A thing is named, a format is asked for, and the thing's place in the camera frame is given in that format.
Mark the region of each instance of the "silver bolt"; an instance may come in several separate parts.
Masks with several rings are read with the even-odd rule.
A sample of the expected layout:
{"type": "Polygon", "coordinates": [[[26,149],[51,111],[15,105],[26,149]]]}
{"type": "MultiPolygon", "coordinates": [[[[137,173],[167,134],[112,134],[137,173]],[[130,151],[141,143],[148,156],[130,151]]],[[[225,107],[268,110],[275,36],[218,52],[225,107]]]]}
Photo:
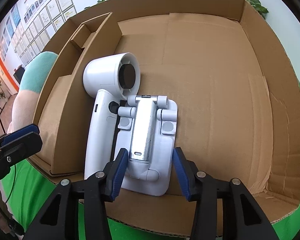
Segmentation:
{"type": "Polygon", "coordinates": [[[102,178],[104,175],[105,175],[105,173],[104,173],[103,171],[98,171],[98,172],[96,173],[96,177],[97,177],[97,178],[102,178]]]}
{"type": "Polygon", "coordinates": [[[62,186],[67,186],[69,184],[69,179],[63,179],[62,181],[61,181],[61,185],[62,186]]]}
{"type": "Polygon", "coordinates": [[[205,173],[204,171],[198,171],[198,172],[197,172],[197,176],[198,176],[199,178],[204,178],[204,177],[206,176],[206,173],[205,173]]]}
{"type": "Polygon", "coordinates": [[[237,178],[232,179],[232,183],[235,185],[240,185],[241,181],[237,178]]]}

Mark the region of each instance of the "cardboard box floor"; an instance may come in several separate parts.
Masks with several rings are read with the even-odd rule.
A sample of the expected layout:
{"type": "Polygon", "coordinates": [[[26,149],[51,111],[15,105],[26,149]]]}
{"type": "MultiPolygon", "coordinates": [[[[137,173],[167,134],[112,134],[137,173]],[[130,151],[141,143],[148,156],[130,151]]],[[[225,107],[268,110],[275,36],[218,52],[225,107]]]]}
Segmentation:
{"type": "MultiPolygon", "coordinates": [[[[84,67],[131,52],[140,63],[139,94],[177,102],[175,146],[200,170],[240,178],[272,222],[299,205],[298,81],[279,40],[244,0],[109,0],[68,20],[45,50],[59,56],[34,116],[45,147],[30,162],[51,181],[65,173],[82,179],[93,105],[84,67]]],[[[106,207],[134,227],[188,236],[195,203],[181,196],[172,171],[164,196],[121,190],[106,207]]]]}

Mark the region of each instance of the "green cloth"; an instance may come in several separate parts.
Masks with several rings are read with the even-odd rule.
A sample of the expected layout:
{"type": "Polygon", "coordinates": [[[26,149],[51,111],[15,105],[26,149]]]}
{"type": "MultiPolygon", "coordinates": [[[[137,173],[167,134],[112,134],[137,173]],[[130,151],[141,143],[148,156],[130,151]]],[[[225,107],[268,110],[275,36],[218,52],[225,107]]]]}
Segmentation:
{"type": "Polygon", "coordinates": [[[40,53],[23,73],[19,91],[31,90],[40,94],[44,82],[58,55],[51,51],[40,53]]]}
{"type": "MultiPolygon", "coordinates": [[[[14,177],[14,168],[2,180],[4,191],[9,195],[14,177]]],[[[54,189],[54,185],[42,176],[35,168],[33,168],[26,160],[17,164],[17,175],[15,186],[9,200],[17,221],[25,228],[29,224],[54,189]]],[[[159,236],[144,232],[135,228],[108,220],[113,240],[165,240],[170,239],[169,236],[159,236]]],[[[274,229],[280,240],[291,240],[300,230],[300,206],[290,216],[275,223],[274,229]]],[[[83,206],[79,206],[79,235],[80,240],[85,239],[84,222],[83,222],[83,206]]]]}

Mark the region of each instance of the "teal fabric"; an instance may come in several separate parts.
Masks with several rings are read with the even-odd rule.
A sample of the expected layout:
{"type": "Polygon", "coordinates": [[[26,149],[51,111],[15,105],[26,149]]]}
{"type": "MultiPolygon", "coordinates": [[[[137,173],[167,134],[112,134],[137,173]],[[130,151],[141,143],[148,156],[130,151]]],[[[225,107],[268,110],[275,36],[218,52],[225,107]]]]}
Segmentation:
{"type": "Polygon", "coordinates": [[[57,56],[58,55],[54,52],[45,51],[35,57],[22,76],[19,91],[31,90],[40,94],[57,56]]]}

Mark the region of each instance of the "cardboard box wall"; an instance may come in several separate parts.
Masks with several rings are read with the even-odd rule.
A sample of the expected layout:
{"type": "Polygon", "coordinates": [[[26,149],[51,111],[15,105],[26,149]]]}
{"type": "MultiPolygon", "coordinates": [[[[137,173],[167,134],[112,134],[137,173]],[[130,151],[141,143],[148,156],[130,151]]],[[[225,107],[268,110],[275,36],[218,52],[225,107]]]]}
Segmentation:
{"type": "MultiPolygon", "coordinates": [[[[298,81],[274,32],[244,0],[109,0],[70,18],[44,50],[59,56],[34,115],[44,146],[30,162],[51,181],[83,179],[94,102],[84,67],[131,52],[139,94],[177,102],[175,146],[189,160],[215,178],[240,178],[272,222],[297,208],[298,81]]],[[[131,226],[188,236],[195,203],[181,196],[172,171],[164,196],[122,189],[106,208],[131,226]]],[[[218,223],[221,235],[221,209],[218,223]]]]}

